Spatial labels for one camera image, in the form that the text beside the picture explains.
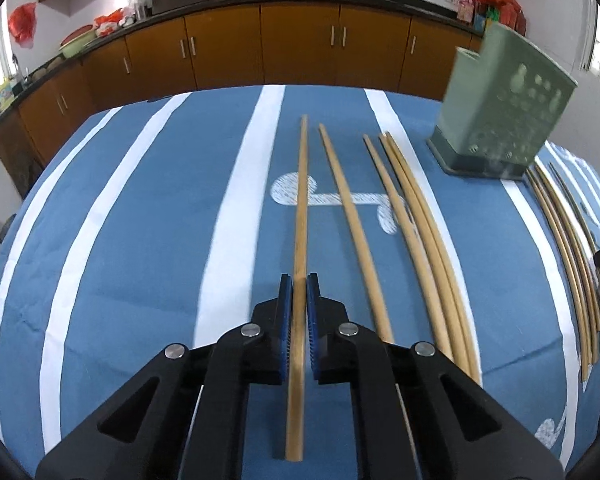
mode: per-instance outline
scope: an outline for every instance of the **triangular cutout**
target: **triangular cutout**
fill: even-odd
[[[152,377],[129,397],[115,412],[98,425],[101,433],[130,444],[138,436],[160,379]]]
[[[464,438],[474,442],[500,429],[500,424],[448,375],[440,377]]]

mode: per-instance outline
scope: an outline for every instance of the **metal rivet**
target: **metal rivet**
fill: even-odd
[[[184,355],[185,350],[186,349],[183,345],[174,343],[172,345],[167,346],[167,348],[164,349],[164,354],[169,359],[180,359]]]
[[[260,333],[260,326],[255,323],[247,323],[242,326],[240,333],[245,337],[256,337]]]
[[[436,347],[426,341],[420,341],[419,343],[416,343],[415,351],[416,354],[422,357],[431,357],[436,353]]]
[[[338,327],[338,332],[347,337],[351,337],[358,333],[358,326],[355,323],[342,323]]]

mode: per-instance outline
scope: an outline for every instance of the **cabinet door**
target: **cabinet door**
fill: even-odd
[[[442,100],[456,60],[456,46],[469,48],[470,42],[468,32],[412,18],[400,92]]]
[[[199,89],[264,82],[259,6],[198,12],[185,24]]]
[[[196,89],[183,18],[129,34],[126,47],[142,99]]]
[[[469,48],[474,52],[480,52],[480,47],[482,46],[482,38],[480,36],[471,36],[471,44]]]
[[[42,164],[17,110],[0,121],[0,160],[21,197],[26,197],[42,173]]]
[[[265,83],[333,85],[340,6],[261,7]]]
[[[82,60],[96,111],[136,101],[136,78],[126,51],[125,39],[107,43]]]
[[[19,111],[42,162],[47,165],[72,133],[54,82],[47,81],[33,92]]]
[[[68,120],[71,133],[96,111],[91,92],[79,63],[62,70],[54,78],[60,104]]]
[[[342,6],[336,84],[398,91],[409,16]]]

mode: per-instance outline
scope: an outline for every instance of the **countertop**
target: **countertop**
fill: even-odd
[[[142,20],[142,22],[137,22],[133,25],[129,25],[128,27],[121,28],[120,30],[117,30],[112,34],[109,34],[105,38],[100,38],[98,40],[92,41],[90,44],[87,45],[85,49],[81,51],[80,54],[78,54],[78,56],[63,61],[54,69],[49,70],[40,79],[27,86],[14,99],[13,103],[9,106],[9,108],[0,113],[0,120],[12,110],[16,109],[21,101],[26,99],[31,93],[35,92],[38,88],[40,88],[46,81],[53,78],[55,75],[57,75],[59,72],[61,72],[71,64],[79,62],[88,53],[100,48],[101,46],[104,46],[107,43],[110,43],[113,40],[135,32],[136,30],[140,30],[145,27],[151,27],[152,25],[156,25],[157,23],[172,20],[174,18],[179,18],[181,16],[186,16],[188,14],[199,12],[201,10],[217,9],[219,7],[227,7],[240,4],[262,4],[269,2],[333,2],[338,4],[351,4],[356,6],[371,7],[374,9],[388,10],[391,12],[403,12],[410,16],[420,16],[423,18],[427,18],[428,20],[433,20],[435,22],[443,23],[445,25],[450,25],[452,27],[458,28],[459,30],[464,30],[465,32],[470,32],[471,34],[481,36],[480,32],[477,32],[473,28],[458,21],[455,17],[456,12],[454,10],[447,9],[446,7],[442,7],[437,4],[426,2],[425,0],[207,0],[190,6],[179,7],[177,9],[168,10],[167,12],[162,12],[155,16],[148,17],[146,20]]]

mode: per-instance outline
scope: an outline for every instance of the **blue tablecloth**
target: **blue tablecloth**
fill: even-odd
[[[475,329],[484,388],[564,467],[600,415],[600,361],[578,378],[564,269],[522,183],[458,178],[426,145],[439,102],[265,86],[183,94],[89,118],[25,200],[0,250],[0,437],[33,473],[45,453],[171,342],[200,346],[250,317],[291,272],[299,120],[310,120],[308,269],[355,322],[372,318],[317,132],[358,204],[396,342],[432,340],[420,287],[362,134],[389,130],[438,219]],[[600,179],[547,144],[600,246]],[[302,463],[281,460],[286,389],[254,386],[245,480],[356,478],[349,390],[306,391]]]

